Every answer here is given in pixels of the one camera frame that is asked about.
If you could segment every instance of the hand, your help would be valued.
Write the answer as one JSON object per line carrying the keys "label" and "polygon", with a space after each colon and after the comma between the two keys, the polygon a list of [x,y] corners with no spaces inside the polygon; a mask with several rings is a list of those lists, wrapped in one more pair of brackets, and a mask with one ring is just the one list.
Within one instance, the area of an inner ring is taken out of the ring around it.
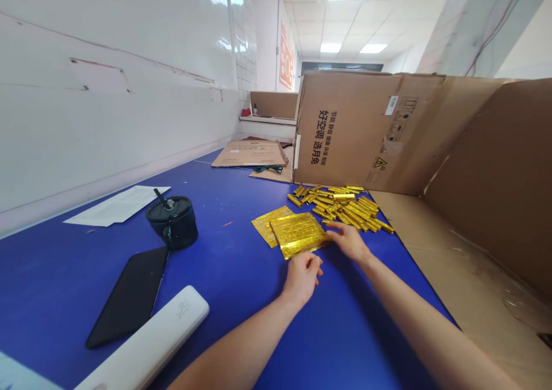
{"label": "hand", "polygon": [[297,303],[302,308],[318,285],[318,277],[323,275],[320,269],[322,259],[311,252],[304,252],[289,261],[287,279],[282,296]]}
{"label": "hand", "polygon": [[328,237],[338,244],[342,252],[356,263],[372,256],[358,231],[353,227],[339,222],[329,222],[328,227],[338,229],[339,232],[327,231]]}

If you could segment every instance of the ceiling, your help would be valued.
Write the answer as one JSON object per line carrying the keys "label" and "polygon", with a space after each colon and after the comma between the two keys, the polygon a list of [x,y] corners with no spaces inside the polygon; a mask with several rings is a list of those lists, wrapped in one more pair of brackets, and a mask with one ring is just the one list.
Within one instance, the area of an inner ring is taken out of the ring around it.
{"label": "ceiling", "polygon": [[[387,61],[427,41],[446,0],[284,0],[298,53],[303,59]],[[320,53],[321,43],[342,43]],[[367,43],[388,44],[361,54]]]}

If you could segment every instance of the forearm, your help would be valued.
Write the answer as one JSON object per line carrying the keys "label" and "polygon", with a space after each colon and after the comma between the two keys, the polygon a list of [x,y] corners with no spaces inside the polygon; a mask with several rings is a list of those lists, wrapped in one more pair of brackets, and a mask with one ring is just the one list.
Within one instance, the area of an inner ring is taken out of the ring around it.
{"label": "forearm", "polygon": [[519,389],[470,339],[371,254],[358,262],[417,356],[443,389]]}
{"label": "forearm", "polygon": [[300,308],[280,296],[213,344],[167,390],[251,389]]}

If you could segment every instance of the cardboard box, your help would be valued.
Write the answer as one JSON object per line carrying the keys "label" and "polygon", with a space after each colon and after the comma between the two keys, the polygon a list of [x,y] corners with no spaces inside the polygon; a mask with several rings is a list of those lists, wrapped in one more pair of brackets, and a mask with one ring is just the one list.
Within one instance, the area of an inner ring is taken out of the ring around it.
{"label": "cardboard box", "polygon": [[251,109],[257,105],[259,117],[290,118],[294,120],[297,111],[298,93],[251,91]]}
{"label": "cardboard box", "polygon": [[552,388],[537,336],[552,332],[551,89],[308,72],[293,161],[295,183],[370,189],[460,328],[525,389]]}
{"label": "cardboard box", "polygon": [[287,159],[278,141],[239,140],[229,142],[211,166],[285,166]]}

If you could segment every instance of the orange sign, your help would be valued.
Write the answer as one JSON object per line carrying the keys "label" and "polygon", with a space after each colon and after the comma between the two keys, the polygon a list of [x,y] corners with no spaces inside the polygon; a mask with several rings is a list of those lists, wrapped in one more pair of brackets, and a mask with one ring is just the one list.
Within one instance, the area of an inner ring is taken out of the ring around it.
{"label": "orange sign", "polygon": [[280,45],[280,84],[290,91],[293,90],[293,51],[288,47],[286,29],[282,24],[282,40]]}

